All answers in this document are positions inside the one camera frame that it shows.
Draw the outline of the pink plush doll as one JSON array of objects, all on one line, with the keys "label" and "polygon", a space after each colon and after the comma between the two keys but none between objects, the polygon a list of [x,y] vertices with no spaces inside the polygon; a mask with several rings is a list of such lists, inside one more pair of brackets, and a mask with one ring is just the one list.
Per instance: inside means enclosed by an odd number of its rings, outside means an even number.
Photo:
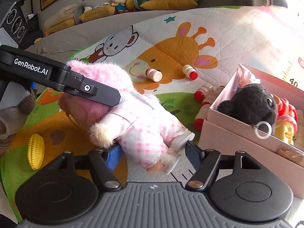
[{"label": "pink plush doll", "polygon": [[63,93],[60,109],[88,130],[94,145],[107,149],[118,142],[126,156],[147,172],[169,174],[195,134],[164,109],[155,95],[138,93],[131,77],[118,65],[78,60],[70,60],[67,65],[84,77],[117,89],[121,100],[109,107]]}]

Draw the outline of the yellow pink toy cup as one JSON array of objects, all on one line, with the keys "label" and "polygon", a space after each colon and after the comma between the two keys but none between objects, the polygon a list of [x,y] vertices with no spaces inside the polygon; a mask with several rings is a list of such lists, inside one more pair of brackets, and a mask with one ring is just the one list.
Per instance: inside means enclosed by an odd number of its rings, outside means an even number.
[{"label": "yellow pink toy cup", "polygon": [[289,115],[278,116],[275,123],[274,137],[294,145],[293,138],[297,132],[297,121]]}]

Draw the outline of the orange pumpkin head toy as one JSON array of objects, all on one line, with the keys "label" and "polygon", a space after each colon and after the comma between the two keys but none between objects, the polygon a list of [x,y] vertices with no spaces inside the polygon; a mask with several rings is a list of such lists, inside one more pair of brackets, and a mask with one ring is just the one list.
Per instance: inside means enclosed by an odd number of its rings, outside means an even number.
[{"label": "orange pumpkin head toy", "polygon": [[290,116],[297,121],[297,111],[286,98],[280,98],[273,94],[273,98],[277,104],[277,116]]}]

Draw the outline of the pink cardboard box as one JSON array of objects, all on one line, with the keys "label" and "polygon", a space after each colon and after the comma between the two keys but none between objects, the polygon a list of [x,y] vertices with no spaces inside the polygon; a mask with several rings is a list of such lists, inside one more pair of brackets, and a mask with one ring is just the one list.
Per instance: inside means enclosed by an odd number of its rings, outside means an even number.
[{"label": "pink cardboard box", "polygon": [[303,198],[303,150],[217,111],[217,106],[230,100],[242,81],[250,77],[259,79],[271,94],[286,98],[296,110],[303,110],[302,90],[253,67],[239,65],[210,107],[198,145],[229,155],[246,151],[287,183],[296,197]]}]

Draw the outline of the red capped yogurt bottle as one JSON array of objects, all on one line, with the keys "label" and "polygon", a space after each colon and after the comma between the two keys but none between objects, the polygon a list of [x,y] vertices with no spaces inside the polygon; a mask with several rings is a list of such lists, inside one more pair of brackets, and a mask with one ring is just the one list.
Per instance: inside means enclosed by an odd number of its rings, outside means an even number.
[{"label": "red capped yogurt bottle", "polygon": [[145,71],[145,75],[147,76],[148,79],[154,81],[154,82],[159,82],[162,80],[162,72],[160,72],[159,70],[155,70],[153,68],[148,68]]},{"label": "red capped yogurt bottle", "polygon": [[207,102],[203,103],[203,105],[201,106],[198,114],[195,117],[194,124],[193,124],[194,129],[196,131],[202,130],[203,122],[207,119],[210,106],[211,105]]},{"label": "red capped yogurt bottle", "polygon": [[183,73],[191,80],[195,80],[198,77],[198,73],[196,72],[195,68],[190,66],[189,64],[186,64],[182,68]]},{"label": "red capped yogurt bottle", "polygon": [[220,95],[220,93],[222,92],[222,90],[225,88],[224,85],[219,86],[218,88],[216,88],[213,92],[211,92],[201,103],[201,107],[203,107],[204,105],[212,105],[214,103],[214,101],[216,100],[216,98]]},{"label": "red capped yogurt bottle", "polygon": [[205,83],[194,93],[194,100],[196,102],[202,102],[214,90],[215,87],[213,85]]}]

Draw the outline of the beige folded blanket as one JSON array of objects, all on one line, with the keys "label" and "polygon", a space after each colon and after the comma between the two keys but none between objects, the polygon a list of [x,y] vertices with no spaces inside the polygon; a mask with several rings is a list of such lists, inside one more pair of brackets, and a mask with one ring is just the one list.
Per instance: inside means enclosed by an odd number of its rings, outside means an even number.
[{"label": "beige folded blanket", "polygon": [[49,17],[44,23],[45,33],[49,35],[76,25],[74,21],[76,7],[76,4],[68,5]]}]

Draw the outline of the yellow corn toy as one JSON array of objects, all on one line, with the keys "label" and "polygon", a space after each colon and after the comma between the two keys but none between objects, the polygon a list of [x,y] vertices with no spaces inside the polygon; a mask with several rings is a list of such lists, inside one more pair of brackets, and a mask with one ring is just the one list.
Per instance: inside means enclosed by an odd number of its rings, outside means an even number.
[{"label": "yellow corn toy", "polygon": [[43,137],[37,133],[31,135],[27,149],[27,159],[31,169],[38,170],[41,168],[44,152],[45,144]]}]

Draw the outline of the black plush toy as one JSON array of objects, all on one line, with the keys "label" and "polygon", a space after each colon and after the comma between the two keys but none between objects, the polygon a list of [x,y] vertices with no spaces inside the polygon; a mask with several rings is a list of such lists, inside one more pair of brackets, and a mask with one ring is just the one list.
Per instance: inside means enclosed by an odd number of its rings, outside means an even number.
[{"label": "black plush toy", "polygon": [[256,126],[260,131],[274,134],[277,104],[262,84],[238,87],[231,98],[223,100],[216,110],[247,125]]}]

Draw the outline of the yellow pillow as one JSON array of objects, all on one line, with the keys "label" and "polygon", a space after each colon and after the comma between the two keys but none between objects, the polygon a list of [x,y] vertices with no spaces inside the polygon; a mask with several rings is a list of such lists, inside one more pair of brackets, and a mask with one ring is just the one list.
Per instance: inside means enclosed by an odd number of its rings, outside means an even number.
[{"label": "yellow pillow", "polygon": [[109,17],[112,15],[115,15],[116,10],[114,6],[111,6],[109,4],[99,6],[95,9],[91,9],[85,13],[83,13],[79,19],[81,22],[85,23],[88,21],[93,21],[97,19],[101,19],[103,17]]}]

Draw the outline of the small cartoon boy figure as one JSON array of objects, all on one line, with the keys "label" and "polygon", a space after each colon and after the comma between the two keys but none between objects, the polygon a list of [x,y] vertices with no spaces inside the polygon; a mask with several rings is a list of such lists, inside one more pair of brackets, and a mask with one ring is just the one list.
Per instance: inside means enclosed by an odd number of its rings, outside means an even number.
[{"label": "small cartoon boy figure", "polygon": [[129,12],[129,10],[126,7],[126,0],[110,0],[111,6],[115,7],[115,10],[117,13],[126,13]]}]

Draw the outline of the colourful cartoon play mat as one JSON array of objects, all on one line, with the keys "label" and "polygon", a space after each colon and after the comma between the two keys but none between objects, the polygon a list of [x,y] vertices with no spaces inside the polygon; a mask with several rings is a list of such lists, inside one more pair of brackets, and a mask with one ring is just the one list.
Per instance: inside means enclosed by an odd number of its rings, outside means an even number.
[{"label": "colourful cartoon play mat", "polygon": [[[139,23],[139,13],[115,15],[53,33],[28,51],[59,62],[114,63],[141,94],[156,95],[162,106],[195,133],[201,103],[194,93],[203,84],[226,86],[239,65],[281,79],[303,91],[303,23],[278,6],[198,8],[163,12]],[[198,77],[189,79],[189,64]],[[154,82],[145,71],[162,72]],[[295,196],[287,221],[303,220],[303,198]]]}]

